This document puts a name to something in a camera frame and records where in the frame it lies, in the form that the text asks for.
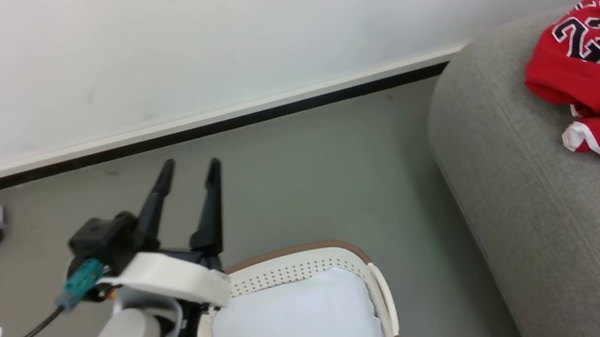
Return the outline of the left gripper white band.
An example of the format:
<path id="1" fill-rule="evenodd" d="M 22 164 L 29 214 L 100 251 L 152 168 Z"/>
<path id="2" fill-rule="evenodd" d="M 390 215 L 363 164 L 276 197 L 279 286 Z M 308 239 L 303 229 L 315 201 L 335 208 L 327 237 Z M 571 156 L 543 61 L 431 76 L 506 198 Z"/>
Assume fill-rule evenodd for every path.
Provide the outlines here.
<path id="1" fill-rule="evenodd" d="M 164 162 L 139 213 L 134 229 L 136 246 L 138 250 L 145 252 L 137 253 L 125 270 L 117 276 L 105 275 L 98 282 L 222 308 L 228 304 L 231 297 L 229 275 L 164 253 L 151 252 L 157 251 L 161 246 L 158 238 L 159 227 L 164 199 L 170 193 L 174 170 L 173 159 Z M 204 186 L 206 196 L 201 218 L 198 229 L 189 242 L 192 251 L 200 252 L 202 256 L 216 257 L 222 253 L 224 247 L 220 159 L 210 161 Z"/>

